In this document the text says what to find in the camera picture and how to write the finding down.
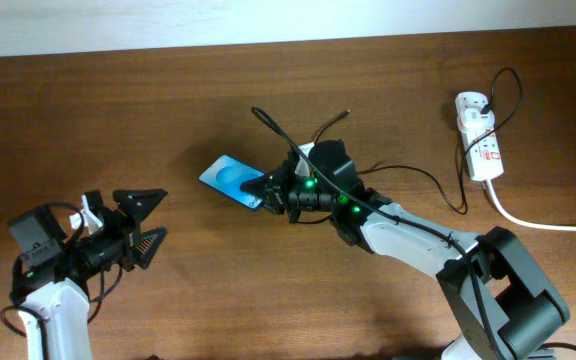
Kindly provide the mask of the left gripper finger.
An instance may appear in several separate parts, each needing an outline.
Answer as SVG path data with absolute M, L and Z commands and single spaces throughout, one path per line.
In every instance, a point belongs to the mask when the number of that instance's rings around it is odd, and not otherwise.
M 140 238 L 140 243 L 132 247 L 134 263 L 142 270 L 146 270 L 167 234 L 168 231 L 164 227 L 155 228 L 143 233 Z
M 143 222 L 163 201 L 168 192 L 162 188 L 149 190 L 114 190 L 113 200 L 135 224 Z

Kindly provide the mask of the blue Galaxy smartphone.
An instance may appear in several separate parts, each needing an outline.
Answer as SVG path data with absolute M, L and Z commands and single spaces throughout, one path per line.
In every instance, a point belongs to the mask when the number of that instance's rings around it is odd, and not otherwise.
M 240 187 L 244 182 L 263 175 L 263 172 L 233 157 L 222 155 L 199 176 L 199 181 L 244 207 L 257 210 L 262 206 L 263 201 L 243 192 Z

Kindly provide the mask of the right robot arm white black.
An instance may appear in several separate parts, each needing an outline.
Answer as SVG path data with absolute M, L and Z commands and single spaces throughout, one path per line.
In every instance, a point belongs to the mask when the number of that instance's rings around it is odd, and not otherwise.
M 407 212 L 365 187 L 340 140 L 292 150 L 279 168 L 240 188 L 291 222 L 325 212 L 347 244 L 435 279 L 461 330 L 443 359 L 537 358 L 570 318 L 562 295 L 511 231 L 462 232 Z

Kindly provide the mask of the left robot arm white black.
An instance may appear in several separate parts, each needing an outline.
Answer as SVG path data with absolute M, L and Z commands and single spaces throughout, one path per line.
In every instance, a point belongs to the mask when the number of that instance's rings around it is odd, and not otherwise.
M 93 296 L 88 282 L 112 269 L 149 267 L 167 231 L 144 231 L 141 224 L 166 195 L 161 188 L 116 190 L 117 207 L 110 209 L 94 190 L 80 205 L 49 202 L 9 221 L 21 252 L 0 319 L 26 339 L 29 358 L 91 358 L 88 326 L 116 286 L 101 283 Z

